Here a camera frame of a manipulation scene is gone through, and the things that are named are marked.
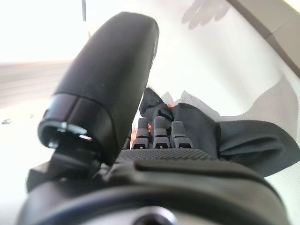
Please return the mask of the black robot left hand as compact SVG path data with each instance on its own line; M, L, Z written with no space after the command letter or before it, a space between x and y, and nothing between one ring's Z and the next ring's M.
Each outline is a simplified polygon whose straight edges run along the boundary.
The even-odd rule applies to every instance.
M193 149L124 150L156 55L151 17L122 12L78 54L38 126L54 153L31 168L19 225L287 225L259 174Z

